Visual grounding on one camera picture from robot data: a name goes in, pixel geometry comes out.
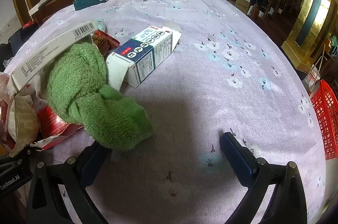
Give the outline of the torn red white packaging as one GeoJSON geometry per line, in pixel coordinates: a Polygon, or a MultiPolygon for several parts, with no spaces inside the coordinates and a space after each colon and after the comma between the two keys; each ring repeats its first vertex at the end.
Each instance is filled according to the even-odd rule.
{"type": "Polygon", "coordinates": [[[25,147],[45,151],[72,136],[82,125],[69,124],[40,99],[32,86],[9,94],[10,76],[1,73],[1,145],[10,157],[25,147]]]}

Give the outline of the long white barcode box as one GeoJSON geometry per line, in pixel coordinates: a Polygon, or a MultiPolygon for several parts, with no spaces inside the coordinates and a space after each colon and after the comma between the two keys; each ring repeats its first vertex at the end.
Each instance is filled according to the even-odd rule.
{"type": "Polygon", "coordinates": [[[11,95],[15,96],[45,65],[64,50],[96,31],[96,21],[81,23],[26,56],[11,73],[11,95]]]}

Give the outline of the green towel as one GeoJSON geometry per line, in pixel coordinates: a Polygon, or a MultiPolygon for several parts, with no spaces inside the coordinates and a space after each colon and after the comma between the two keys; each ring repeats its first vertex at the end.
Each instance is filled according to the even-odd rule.
{"type": "Polygon", "coordinates": [[[83,125],[106,148],[129,151],[154,134],[144,108],[108,85],[104,58],[90,43],[76,43],[55,58],[44,93],[63,121],[83,125]]]}

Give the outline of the dark red snack packet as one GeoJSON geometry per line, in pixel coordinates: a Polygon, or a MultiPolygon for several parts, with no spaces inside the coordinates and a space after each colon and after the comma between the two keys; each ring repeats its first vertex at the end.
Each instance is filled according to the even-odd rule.
{"type": "Polygon", "coordinates": [[[120,42],[116,38],[113,38],[101,30],[96,31],[93,34],[92,41],[103,56],[105,56],[108,51],[120,46],[120,42]]]}

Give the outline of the blue white medicine box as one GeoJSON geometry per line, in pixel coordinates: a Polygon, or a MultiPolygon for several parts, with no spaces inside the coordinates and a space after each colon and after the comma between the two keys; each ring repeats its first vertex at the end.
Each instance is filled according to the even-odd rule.
{"type": "Polygon", "coordinates": [[[167,22],[149,26],[106,58],[108,85],[120,90],[123,82],[138,87],[174,51],[182,29],[167,22]]]}

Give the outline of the teal wet wipes pack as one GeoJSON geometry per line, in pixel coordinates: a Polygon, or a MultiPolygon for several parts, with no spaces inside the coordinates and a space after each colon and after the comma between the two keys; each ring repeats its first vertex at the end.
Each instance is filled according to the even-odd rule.
{"type": "Polygon", "coordinates": [[[106,25],[103,19],[96,19],[96,24],[98,27],[98,30],[102,31],[102,32],[106,32],[106,25]]]}

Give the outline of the red plastic basket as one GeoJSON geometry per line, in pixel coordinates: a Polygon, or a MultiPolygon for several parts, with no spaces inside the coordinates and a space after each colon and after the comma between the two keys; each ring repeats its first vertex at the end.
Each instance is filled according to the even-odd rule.
{"type": "Polygon", "coordinates": [[[323,138],[325,159],[337,158],[337,98],[325,80],[311,97],[323,138]]]}

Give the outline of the purple floral tablecloth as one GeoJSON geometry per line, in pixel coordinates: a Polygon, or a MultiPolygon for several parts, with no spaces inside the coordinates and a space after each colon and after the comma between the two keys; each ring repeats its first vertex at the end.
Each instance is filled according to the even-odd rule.
{"type": "Polygon", "coordinates": [[[225,0],[109,0],[50,17],[5,69],[90,19],[121,43],[166,22],[180,42],[137,88],[155,134],[129,152],[112,152],[88,193],[109,223],[225,223],[246,193],[219,148],[230,131],[272,164],[297,164],[307,221],[320,218],[325,155],[309,96],[274,42],[225,0]]]}

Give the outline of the gold pillar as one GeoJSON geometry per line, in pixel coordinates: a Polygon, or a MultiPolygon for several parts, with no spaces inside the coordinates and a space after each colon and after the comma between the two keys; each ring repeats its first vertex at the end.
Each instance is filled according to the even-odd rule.
{"type": "Polygon", "coordinates": [[[281,48],[293,67],[308,72],[331,36],[337,0],[303,0],[294,26],[281,48]]]}

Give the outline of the cardboard box on floor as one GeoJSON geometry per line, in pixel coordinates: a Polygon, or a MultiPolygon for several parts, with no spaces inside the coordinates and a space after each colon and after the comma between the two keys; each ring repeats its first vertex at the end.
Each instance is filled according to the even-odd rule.
{"type": "Polygon", "coordinates": [[[241,12],[243,12],[244,14],[247,14],[250,8],[250,0],[236,0],[235,6],[241,12]]]}

